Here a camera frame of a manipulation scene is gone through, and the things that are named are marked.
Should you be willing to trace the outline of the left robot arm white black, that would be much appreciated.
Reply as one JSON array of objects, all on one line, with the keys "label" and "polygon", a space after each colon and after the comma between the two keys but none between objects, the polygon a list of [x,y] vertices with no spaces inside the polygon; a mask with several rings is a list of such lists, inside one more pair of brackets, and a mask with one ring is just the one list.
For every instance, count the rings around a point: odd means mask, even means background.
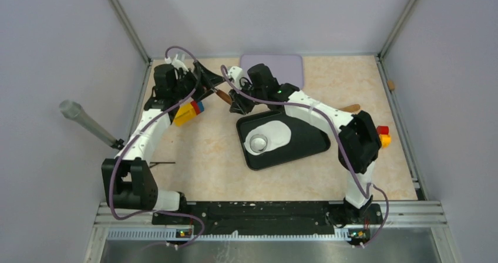
[{"label": "left robot arm white black", "polygon": [[130,140],[116,157],[102,163],[106,202],[109,208],[165,210],[168,219],[181,224],[189,214],[187,206],[182,204],[184,194],[159,189],[150,163],[181,104],[189,99],[195,103],[202,101],[225,80],[197,60],[193,68],[188,68],[181,60],[171,59],[154,68],[153,79],[150,97]]}]

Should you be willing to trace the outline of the black baking tray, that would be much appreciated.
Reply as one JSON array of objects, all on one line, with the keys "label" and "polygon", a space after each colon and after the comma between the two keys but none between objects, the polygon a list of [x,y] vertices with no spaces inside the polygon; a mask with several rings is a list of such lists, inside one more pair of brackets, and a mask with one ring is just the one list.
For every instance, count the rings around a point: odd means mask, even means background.
[{"label": "black baking tray", "polygon": [[[273,120],[279,120],[291,129],[290,142],[286,146],[257,156],[248,153],[243,146],[246,135],[256,127]],[[235,126],[246,165],[255,171],[322,153],[331,146],[329,137],[323,131],[300,119],[286,116],[277,111],[267,111],[242,117],[236,122]]]}]

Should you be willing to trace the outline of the lilac rectangular tray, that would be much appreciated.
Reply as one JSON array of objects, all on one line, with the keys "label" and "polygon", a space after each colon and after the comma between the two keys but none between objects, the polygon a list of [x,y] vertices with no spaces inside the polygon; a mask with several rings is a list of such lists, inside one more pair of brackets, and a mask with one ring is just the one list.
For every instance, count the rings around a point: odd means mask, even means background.
[{"label": "lilac rectangular tray", "polygon": [[303,58],[296,54],[246,53],[240,56],[239,66],[244,70],[263,63],[272,75],[283,83],[290,83],[300,89],[304,87]]}]

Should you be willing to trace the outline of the grey microphone on tripod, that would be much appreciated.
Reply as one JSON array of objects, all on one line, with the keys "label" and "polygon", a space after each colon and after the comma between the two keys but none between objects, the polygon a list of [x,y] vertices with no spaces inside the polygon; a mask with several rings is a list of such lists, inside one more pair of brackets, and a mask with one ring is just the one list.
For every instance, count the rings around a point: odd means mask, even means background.
[{"label": "grey microphone on tripod", "polygon": [[136,130],[126,143],[113,137],[92,119],[80,104],[74,101],[64,100],[60,103],[59,110],[66,119],[76,122],[111,148],[117,149],[119,152],[116,157],[121,157],[123,161],[131,161],[139,157],[152,167],[166,164],[165,161],[152,160],[159,141],[171,125],[169,115],[160,109],[143,111]]}]

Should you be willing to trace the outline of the clear glass cup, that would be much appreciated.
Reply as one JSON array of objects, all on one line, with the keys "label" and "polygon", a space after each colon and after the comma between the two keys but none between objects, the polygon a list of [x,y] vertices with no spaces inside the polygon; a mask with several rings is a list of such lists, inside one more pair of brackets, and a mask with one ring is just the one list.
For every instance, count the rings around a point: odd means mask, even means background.
[{"label": "clear glass cup", "polygon": [[252,154],[261,154],[268,147],[268,139],[262,134],[255,134],[249,140],[249,149]]}]

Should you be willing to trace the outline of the yellow red blue toy block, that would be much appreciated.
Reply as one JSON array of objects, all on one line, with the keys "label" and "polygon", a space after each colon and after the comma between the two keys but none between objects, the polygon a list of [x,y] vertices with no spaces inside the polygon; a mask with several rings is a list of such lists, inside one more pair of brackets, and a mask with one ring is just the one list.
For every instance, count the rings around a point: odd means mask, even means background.
[{"label": "yellow red blue toy block", "polygon": [[202,102],[191,101],[189,104],[181,106],[176,113],[173,123],[180,127],[191,121],[200,113],[204,112],[204,105]]}]

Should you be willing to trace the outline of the small wooden cork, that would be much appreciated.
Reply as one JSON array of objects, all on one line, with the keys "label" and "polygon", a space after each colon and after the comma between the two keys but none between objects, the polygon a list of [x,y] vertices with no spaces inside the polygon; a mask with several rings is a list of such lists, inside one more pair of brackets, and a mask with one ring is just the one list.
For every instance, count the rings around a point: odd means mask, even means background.
[{"label": "small wooden cork", "polygon": [[395,84],[392,80],[387,80],[386,84],[390,92],[393,92],[395,90]]}]

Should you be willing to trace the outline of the wooden dough roller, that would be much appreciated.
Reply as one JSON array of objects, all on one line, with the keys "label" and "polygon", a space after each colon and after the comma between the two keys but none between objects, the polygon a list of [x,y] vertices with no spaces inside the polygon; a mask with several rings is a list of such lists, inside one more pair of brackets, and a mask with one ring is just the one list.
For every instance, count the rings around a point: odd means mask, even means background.
[{"label": "wooden dough roller", "polygon": [[361,111],[361,106],[359,104],[351,104],[349,106],[342,107],[339,110],[348,113],[358,113]]}]

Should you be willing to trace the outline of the metal scraper wooden handle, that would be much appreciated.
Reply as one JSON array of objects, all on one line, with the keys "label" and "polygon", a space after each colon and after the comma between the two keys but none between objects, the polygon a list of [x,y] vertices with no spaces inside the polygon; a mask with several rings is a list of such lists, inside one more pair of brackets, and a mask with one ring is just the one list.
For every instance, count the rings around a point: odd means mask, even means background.
[{"label": "metal scraper wooden handle", "polygon": [[221,100],[226,102],[227,104],[231,105],[233,100],[229,94],[226,92],[220,90],[217,86],[221,84],[222,81],[219,80],[210,80],[207,79],[205,83],[203,83],[204,87],[204,94],[201,98],[201,100],[209,97],[210,95],[216,95],[218,96]]}]

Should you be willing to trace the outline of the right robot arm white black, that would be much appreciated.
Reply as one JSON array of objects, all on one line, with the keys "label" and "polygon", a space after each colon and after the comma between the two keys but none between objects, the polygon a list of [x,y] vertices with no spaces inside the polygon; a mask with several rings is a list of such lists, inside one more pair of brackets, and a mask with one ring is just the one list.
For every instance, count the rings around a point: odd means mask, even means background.
[{"label": "right robot arm white black", "polygon": [[340,164],[349,171],[344,198],[348,221],[360,223],[368,216],[372,204],[372,173],[382,148],[381,138],[371,115],[342,111],[306,95],[300,88],[280,84],[268,66],[260,63],[248,73],[242,68],[222,65],[221,74],[230,85],[233,104],[247,114],[257,104],[264,104],[286,116],[302,120],[332,136],[338,145]]}]

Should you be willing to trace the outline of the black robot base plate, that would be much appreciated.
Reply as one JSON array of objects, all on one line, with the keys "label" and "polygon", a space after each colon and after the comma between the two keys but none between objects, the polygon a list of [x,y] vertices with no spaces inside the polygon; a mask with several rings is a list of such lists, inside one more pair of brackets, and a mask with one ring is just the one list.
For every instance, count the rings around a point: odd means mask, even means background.
[{"label": "black robot base plate", "polygon": [[177,216],[155,213],[154,225],[186,225],[204,235],[331,235],[341,228],[383,221],[379,204],[356,210],[342,201],[198,201]]}]

